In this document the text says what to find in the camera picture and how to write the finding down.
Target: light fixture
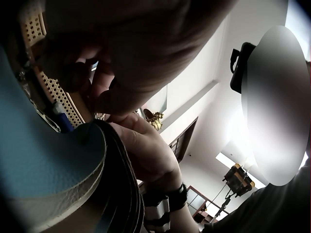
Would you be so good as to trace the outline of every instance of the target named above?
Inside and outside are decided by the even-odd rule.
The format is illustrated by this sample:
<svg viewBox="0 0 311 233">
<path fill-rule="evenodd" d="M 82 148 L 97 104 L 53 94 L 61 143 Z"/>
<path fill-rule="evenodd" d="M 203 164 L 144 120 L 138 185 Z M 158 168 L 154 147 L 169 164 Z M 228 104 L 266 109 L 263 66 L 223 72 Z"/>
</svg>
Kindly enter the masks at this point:
<svg viewBox="0 0 311 233">
<path fill-rule="evenodd" d="M 225 166 L 227 166 L 228 168 L 231 168 L 233 165 L 235 165 L 235 162 L 233 162 L 231 159 L 229 159 L 227 156 L 225 156 L 223 153 L 219 153 L 216 156 L 216 159 L 221 162 L 222 164 L 224 164 Z M 255 183 L 255 187 L 257 189 L 261 189 L 266 187 L 266 185 L 264 185 L 262 182 L 260 182 L 258 179 L 256 179 L 253 175 L 251 175 L 249 172 L 247 173 L 247 175 L 249 176 L 249 178 L 252 179 L 252 181 L 254 181 Z"/>
<path fill-rule="evenodd" d="M 307 152 L 305 152 L 304 153 L 304 158 L 302 159 L 302 162 L 301 162 L 301 165 L 300 165 L 299 169 L 305 165 L 307 159 L 308 159 Z"/>
<path fill-rule="evenodd" d="M 216 156 L 216 159 L 227 166 L 228 168 L 231 168 L 233 165 L 235 165 L 235 162 L 233 162 L 231 159 L 229 159 L 227 156 L 225 156 L 223 153 L 219 153 Z"/>
</svg>

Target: perforated panel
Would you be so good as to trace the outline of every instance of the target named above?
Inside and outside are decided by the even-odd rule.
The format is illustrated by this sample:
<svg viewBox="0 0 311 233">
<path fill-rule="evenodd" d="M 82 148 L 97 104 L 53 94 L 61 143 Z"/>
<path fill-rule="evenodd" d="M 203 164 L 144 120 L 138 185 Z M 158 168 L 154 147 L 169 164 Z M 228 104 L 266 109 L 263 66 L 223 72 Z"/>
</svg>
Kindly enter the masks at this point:
<svg viewBox="0 0 311 233">
<path fill-rule="evenodd" d="M 42 9 L 38 1 L 31 1 L 31 3 L 24 6 L 21 12 L 20 20 L 24 24 L 22 30 L 24 30 L 23 33 L 27 37 L 26 42 L 29 46 L 32 46 L 46 35 Z"/>
<path fill-rule="evenodd" d="M 50 95 L 54 101 L 60 102 L 66 112 L 67 118 L 74 128 L 82 124 L 80 114 L 76 110 L 75 106 L 71 103 L 70 98 L 68 98 L 68 93 L 66 93 L 59 85 L 57 80 L 50 79 L 43 72 L 40 73 Z"/>
</svg>

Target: black wrist strap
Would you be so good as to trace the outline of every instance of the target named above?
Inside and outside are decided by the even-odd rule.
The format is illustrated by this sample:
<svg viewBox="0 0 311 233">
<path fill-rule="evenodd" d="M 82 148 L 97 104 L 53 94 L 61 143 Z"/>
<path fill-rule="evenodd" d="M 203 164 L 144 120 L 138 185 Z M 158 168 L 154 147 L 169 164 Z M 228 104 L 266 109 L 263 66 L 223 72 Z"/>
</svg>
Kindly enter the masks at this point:
<svg viewBox="0 0 311 233">
<path fill-rule="evenodd" d="M 165 197 L 169 198 L 169 211 L 176 211 L 184 207 L 187 201 L 187 188 L 185 184 L 175 191 L 161 193 L 152 191 L 143 195 L 145 206 L 157 206 Z"/>
<path fill-rule="evenodd" d="M 182 184 L 178 190 L 165 194 L 169 198 L 169 211 L 180 210 L 187 201 L 187 188 Z"/>
</svg>

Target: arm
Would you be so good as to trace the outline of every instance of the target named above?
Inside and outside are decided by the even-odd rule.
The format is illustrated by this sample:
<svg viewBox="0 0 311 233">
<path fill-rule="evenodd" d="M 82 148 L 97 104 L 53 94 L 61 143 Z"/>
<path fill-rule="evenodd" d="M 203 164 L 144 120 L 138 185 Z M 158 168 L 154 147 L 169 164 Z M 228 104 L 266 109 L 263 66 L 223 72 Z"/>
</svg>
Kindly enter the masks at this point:
<svg viewBox="0 0 311 233">
<path fill-rule="evenodd" d="M 147 183 L 147 191 L 161 190 L 164 193 L 177 190 L 182 184 L 182 175 L 179 167 L 175 171 L 166 174 L 163 178 L 154 183 Z M 184 233 L 199 233 L 199 228 L 193 220 L 188 206 L 185 205 L 182 209 L 173 211 L 169 214 L 170 230 L 168 233 L 184 232 Z"/>
<path fill-rule="evenodd" d="M 159 133 L 136 114 L 124 117 L 111 116 L 111 123 L 123 141 L 137 179 L 142 180 L 146 190 L 164 193 L 177 190 L 182 184 L 178 161 L 171 148 Z M 199 233 L 187 205 L 170 212 L 171 233 Z"/>
</svg>

